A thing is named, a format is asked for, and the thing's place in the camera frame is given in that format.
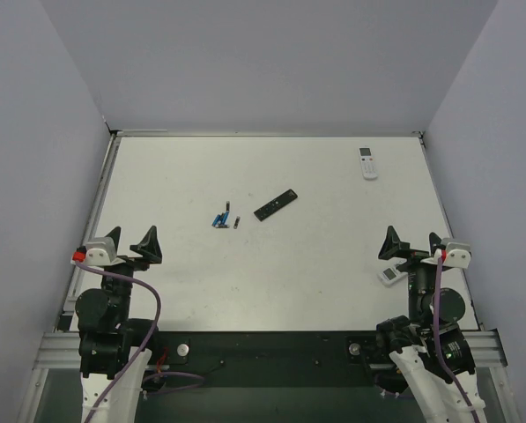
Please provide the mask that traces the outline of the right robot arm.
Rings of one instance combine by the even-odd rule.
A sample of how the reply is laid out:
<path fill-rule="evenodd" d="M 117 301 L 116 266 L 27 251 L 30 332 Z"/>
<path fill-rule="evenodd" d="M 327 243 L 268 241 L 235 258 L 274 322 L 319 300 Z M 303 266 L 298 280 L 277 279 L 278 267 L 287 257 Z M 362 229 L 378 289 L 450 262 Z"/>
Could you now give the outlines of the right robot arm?
<path fill-rule="evenodd" d="M 414 249 L 389 226 L 378 257 L 400 259 L 393 273 L 406 274 L 408 313 L 379 323 L 376 342 L 392 363 L 374 373 L 382 396 L 410 397 L 427 422 L 484 422 L 476 365 L 459 322 L 462 295 L 442 285 L 444 271 L 469 267 L 470 245 L 429 235 L 429 249 Z"/>

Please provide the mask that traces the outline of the black remote control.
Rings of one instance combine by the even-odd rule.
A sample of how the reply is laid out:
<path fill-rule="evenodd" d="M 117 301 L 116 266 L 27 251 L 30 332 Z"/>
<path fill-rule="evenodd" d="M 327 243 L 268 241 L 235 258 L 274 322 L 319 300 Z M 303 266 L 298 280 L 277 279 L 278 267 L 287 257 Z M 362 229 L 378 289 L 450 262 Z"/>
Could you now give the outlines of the black remote control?
<path fill-rule="evenodd" d="M 284 193 L 270 200 L 267 204 L 255 210 L 254 215 L 259 221 L 264 221 L 271 215 L 292 203 L 297 198 L 298 195 L 292 189 L 288 189 Z"/>

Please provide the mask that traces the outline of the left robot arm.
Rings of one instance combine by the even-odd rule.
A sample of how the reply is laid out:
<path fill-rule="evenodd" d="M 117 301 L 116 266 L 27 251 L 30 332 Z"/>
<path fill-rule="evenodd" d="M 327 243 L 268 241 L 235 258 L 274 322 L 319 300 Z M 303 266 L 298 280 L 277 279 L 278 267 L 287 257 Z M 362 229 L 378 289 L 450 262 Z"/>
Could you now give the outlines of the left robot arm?
<path fill-rule="evenodd" d="M 83 291 L 75 301 L 78 319 L 82 421 L 132 422 L 148 362 L 156 360 L 161 341 L 156 336 L 162 302 L 158 291 L 135 278 L 162 262 L 156 226 L 130 246 L 129 255 L 118 252 L 120 227 L 78 247 L 71 262 L 84 272 L 98 275 L 100 286 Z M 147 290 L 155 301 L 151 319 L 130 317 L 135 286 Z"/>

